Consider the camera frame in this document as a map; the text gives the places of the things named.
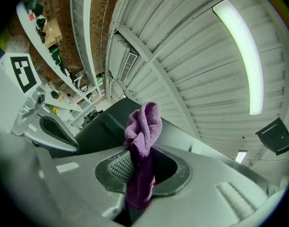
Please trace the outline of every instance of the ceiling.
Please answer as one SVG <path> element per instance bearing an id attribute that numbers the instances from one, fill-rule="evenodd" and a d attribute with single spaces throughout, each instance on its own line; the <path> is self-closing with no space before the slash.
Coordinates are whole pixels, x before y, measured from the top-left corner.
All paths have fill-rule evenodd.
<path id="1" fill-rule="evenodd" d="M 117 29 L 140 53 L 122 87 L 140 104 L 159 103 L 164 119 L 227 156 L 235 159 L 247 150 L 243 164 L 280 184 L 269 167 L 278 158 L 255 133 L 279 115 L 289 129 L 289 53 L 259 1 L 230 0 L 255 39 L 263 67 L 263 114 L 249 116 L 241 54 L 212 10 L 220 1 L 121 0 Z M 279 160 L 280 174 L 286 174 L 289 155 Z"/>

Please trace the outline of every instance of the cardboard box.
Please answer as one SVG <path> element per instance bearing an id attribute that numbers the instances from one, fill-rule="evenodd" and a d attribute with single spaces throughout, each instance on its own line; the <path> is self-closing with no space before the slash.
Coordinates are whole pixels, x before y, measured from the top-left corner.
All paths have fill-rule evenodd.
<path id="1" fill-rule="evenodd" d="M 53 44 L 60 43 L 62 35 L 60 32 L 60 27 L 56 18 L 47 22 L 45 26 L 45 46 L 49 48 Z"/>

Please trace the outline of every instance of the ceiling light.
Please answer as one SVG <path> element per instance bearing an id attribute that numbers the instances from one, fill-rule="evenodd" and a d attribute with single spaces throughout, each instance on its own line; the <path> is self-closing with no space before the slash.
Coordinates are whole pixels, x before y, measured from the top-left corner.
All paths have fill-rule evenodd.
<path id="1" fill-rule="evenodd" d="M 237 161 L 238 163 L 241 164 L 246 155 L 247 155 L 247 151 L 246 151 L 246 150 L 240 150 L 240 151 L 238 152 L 238 155 L 237 155 L 235 161 Z"/>
<path id="2" fill-rule="evenodd" d="M 233 36 L 245 64 L 249 86 L 249 115 L 260 115 L 263 111 L 264 83 L 261 60 L 254 38 L 234 5 L 223 0 L 213 7 Z"/>

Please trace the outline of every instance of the purple microfiber cloth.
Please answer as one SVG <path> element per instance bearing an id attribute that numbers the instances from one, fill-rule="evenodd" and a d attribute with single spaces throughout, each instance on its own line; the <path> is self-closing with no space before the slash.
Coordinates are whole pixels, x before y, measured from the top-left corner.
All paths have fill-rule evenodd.
<path id="1" fill-rule="evenodd" d="M 126 199 L 129 207 L 144 210 L 151 203 L 155 183 L 151 146 L 156 142 L 161 131 L 162 120 L 157 103 L 145 103 L 130 114 L 124 143 L 124 146 L 130 150 L 135 168 L 127 185 Z"/>

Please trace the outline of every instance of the air conditioner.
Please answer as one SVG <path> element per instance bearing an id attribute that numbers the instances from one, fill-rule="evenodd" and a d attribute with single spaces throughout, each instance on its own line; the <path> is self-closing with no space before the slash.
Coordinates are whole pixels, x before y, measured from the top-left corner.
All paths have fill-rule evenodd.
<path id="1" fill-rule="evenodd" d="M 137 57 L 137 52 L 123 36 L 119 34 L 113 36 L 108 69 L 117 81 L 125 81 Z"/>

